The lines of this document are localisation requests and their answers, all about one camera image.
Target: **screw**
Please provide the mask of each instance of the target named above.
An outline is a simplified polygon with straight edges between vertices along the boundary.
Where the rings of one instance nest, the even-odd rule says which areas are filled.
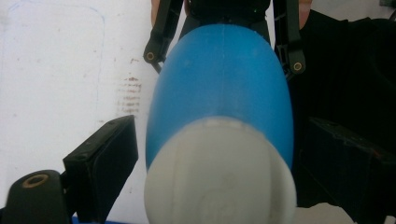
[[[152,61],[152,60],[154,60],[155,55],[154,55],[153,52],[149,52],[149,53],[146,55],[146,57],[147,57],[150,61]]]
[[[303,65],[301,63],[295,63],[293,68],[295,71],[300,71],[303,68]]]

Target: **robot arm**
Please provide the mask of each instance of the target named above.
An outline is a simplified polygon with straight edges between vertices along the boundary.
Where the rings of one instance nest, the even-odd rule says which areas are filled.
[[[157,20],[145,49],[144,58],[160,72],[170,42],[175,36],[182,0],[162,0]],[[270,0],[223,1],[191,0],[191,11],[187,17],[181,36],[208,24],[229,23],[256,31],[268,42],[268,28],[265,11]],[[287,79],[305,70],[304,54],[299,34],[297,0],[274,2],[276,24],[276,54],[282,64]]]

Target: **blue bottle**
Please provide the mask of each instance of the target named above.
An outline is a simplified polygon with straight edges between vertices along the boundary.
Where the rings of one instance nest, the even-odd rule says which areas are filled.
[[[160,73],[148,119],[150,223],[290,223],[292,117],[283,71],[254,31],[185,35]]]

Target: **black bracket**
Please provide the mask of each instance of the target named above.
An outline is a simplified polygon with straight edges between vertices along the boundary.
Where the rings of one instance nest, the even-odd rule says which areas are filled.
[[[3,224],[105,223],[138,159],[134,116],[113,119],[64,158],[65,172],[26,175],[10,188]]]

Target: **blue object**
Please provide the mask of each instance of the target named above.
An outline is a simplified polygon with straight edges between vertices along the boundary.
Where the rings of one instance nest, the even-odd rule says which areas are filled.
[[[78,218],[77,217],[72,217],[72,222],[73,222],[73,224],[88,224],[87,222],[78,222]],[[106,221],[105,224],[122,224],[122,223]]]
[[[173,48],[150,109],[147,167],[181,128],[218,116],[242,120],[264,133],[291,167],[292,116],[285,76],[270,45],[244,27],[203,26]]]

